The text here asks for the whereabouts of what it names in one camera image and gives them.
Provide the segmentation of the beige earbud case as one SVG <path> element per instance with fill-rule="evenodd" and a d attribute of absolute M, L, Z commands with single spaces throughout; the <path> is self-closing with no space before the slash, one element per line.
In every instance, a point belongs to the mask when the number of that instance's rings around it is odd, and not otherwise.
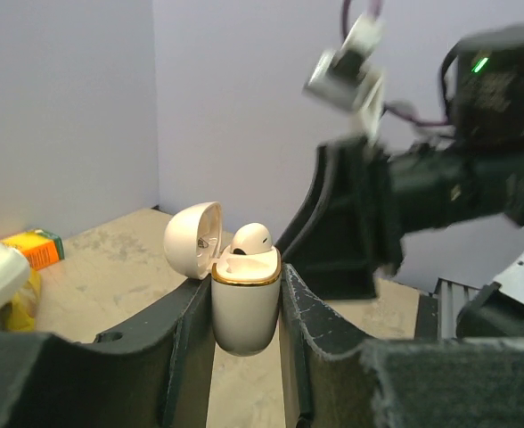
<path fill-rule="evenodd" d="M 279 314 L 281 253 L 240 255 L 222 241 L 219 202 L 195 204 L 166 225 L 163 248 L 168 264 L 190 279 L 208 280 L 213 333 L 218 346 L 235 356 L 264 350 L 274 337 Z"/>

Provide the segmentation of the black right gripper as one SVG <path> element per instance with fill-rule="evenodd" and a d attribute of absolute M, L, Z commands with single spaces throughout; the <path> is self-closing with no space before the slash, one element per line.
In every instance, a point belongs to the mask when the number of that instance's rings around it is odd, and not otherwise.
<path fill-rule="evenodd" d="M 317 147 L 306 198 L 277 246 L 319 298 L 372 300 L 376 271 L 403 261 L 403 232 L 495 215 L 524 226 L 524 151 L 391 153 L 350 137 Z"/>

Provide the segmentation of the white stem earbud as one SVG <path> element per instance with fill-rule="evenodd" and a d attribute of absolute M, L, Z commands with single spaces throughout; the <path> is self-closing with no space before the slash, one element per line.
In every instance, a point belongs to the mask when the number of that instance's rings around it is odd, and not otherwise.
<path fill-rule="evenodd" d="M 249 223 L 235 233 L 231 241 L 230 252 L 253 255 L 268 252 L 272 247 L 273 240 L 268 228 L 261 223 Z"/>

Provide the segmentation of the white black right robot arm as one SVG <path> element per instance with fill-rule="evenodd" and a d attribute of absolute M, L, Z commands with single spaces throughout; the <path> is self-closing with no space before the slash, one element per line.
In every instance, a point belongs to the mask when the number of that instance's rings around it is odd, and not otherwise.
<path fill-rule="evenodd" d="M 369 300 L 374 274 L 394 275 L 406 235 L 505 215 L 524 226 L 524 23 L 463 37 L 441 71 L 450 145 L 389 153 L 379 137 L 383 76 L 361 37 L 325 53 L 307 91 L 353 119 L 348 136 L 320 144 L 313 181 L 277 246 L 318 296 Z"/>

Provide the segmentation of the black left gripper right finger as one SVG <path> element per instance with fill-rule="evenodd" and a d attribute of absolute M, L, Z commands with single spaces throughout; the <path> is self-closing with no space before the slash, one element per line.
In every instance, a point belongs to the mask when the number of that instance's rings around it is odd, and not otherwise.
<path fill-rule="evenodd" d="M 524 338 L 375 339 L 285 266 L 289 427 L 524 427 Z"/>

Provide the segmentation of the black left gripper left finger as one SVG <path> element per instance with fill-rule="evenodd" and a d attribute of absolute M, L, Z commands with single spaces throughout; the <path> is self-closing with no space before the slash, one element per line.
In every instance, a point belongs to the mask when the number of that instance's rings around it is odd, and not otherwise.
<path fill-rule="evenodd" d="M 205 426 L 210 297 L 188 279 L 91 343 L 0 333 L 0 427 Z"/>

